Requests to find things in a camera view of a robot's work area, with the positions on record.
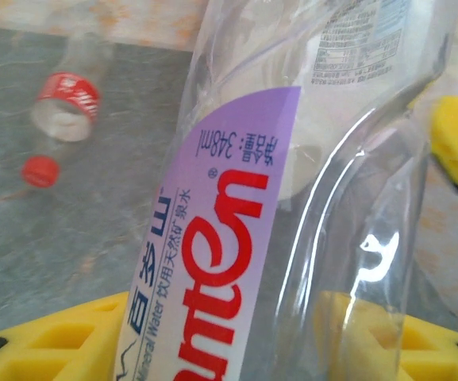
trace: bottle cap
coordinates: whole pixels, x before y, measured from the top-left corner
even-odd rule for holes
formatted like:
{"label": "bottle cap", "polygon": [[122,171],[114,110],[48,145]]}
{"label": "bottle cap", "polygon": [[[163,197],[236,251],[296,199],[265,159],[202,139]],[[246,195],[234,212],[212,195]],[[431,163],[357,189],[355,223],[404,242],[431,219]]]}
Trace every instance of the bottle cap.
{"label": "bottle cap", "polygon": [[48,156],[31,156],[22,167],[22,178],[39,188],[49,188],[60,175],[60,165]]}

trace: small plastic bottle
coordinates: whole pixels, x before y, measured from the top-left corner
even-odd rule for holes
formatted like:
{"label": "small plastic bottle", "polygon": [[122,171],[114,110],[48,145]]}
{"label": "small plastic bottle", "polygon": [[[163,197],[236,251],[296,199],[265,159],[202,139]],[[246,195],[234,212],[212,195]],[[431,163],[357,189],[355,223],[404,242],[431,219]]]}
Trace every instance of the small plastic bottle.
{"label": "small plastic bottle", "polygon": [[86,140],[98,115],[100,85],[114,56],[102,27],[95,21],[75,28],[65,55],[47,78],[31,110],[37,128],[33,156],[22,168],[35,187],[51,187],[61,163]]}

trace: gray floor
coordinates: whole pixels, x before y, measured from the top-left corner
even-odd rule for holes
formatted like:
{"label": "gray floor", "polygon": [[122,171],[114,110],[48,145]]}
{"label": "gray floor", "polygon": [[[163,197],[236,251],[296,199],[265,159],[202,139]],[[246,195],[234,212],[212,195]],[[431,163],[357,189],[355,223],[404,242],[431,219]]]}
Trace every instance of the gray floor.
{"label": "gray floor", "polygon": [[[0,329],[129,288],[190,54],[120,45],[94,138],[51,190],[19,176],[64,40],[0,30]],[[409,312],[458,329],[414,269]]]}

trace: red bottle label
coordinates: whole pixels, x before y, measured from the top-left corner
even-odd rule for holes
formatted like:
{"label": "red bottle label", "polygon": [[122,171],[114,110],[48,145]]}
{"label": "red bottle label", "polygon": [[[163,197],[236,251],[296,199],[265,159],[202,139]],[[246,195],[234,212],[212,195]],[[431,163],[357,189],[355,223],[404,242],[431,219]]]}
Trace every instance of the red bottle label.
{"label": "red bottle label", "polygon": [[60,72],[48,77],[44,88],[38,95],[38,100],[55,98],[71,103],[94,122],[98,115],[100,96],[96,87],[80,75]]}

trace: purple bottle label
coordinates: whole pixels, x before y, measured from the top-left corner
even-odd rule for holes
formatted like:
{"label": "purple bottle label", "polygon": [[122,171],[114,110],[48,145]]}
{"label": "purple bottle label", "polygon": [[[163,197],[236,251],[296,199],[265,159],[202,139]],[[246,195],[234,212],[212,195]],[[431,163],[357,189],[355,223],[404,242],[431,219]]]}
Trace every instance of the purple bottle label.
{"label": "purple bottle label", "polygon": [[238,98],[183,142],[155,200],[114,380],[239,379],[299,95]]}

